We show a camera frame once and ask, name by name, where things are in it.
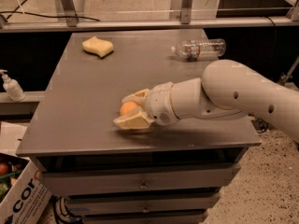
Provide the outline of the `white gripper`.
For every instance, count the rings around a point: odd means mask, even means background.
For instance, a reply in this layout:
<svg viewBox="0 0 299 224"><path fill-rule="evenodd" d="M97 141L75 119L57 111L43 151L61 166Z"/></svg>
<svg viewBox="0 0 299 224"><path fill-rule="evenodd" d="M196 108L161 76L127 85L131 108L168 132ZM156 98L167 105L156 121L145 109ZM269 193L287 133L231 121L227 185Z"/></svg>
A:
<svg viewBox="0 0 299 224"><path fill-rule="evenodd" d="M172 82L155 86L153 89L144 89L132 93L121 99L121 102L135 102L138 106L128 114L120 116L113 122L124 130L148 129L155 121L157 125L167 126L179 122L171 102Z"/></svg>

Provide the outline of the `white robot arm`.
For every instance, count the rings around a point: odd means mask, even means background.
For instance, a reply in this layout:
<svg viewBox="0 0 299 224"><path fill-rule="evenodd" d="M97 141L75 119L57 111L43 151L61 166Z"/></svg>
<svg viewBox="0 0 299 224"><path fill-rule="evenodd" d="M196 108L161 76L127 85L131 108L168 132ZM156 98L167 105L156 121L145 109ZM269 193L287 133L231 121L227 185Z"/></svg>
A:
<svg viewBox="0 0 299 224"><path fill-rule="evenodd" d="M251 114L299 142L299 91L283 87L242 63L217 60L199 78L137 91L136 107L114 119L124 130L175 124L182 119L229 120Z"/></svg>

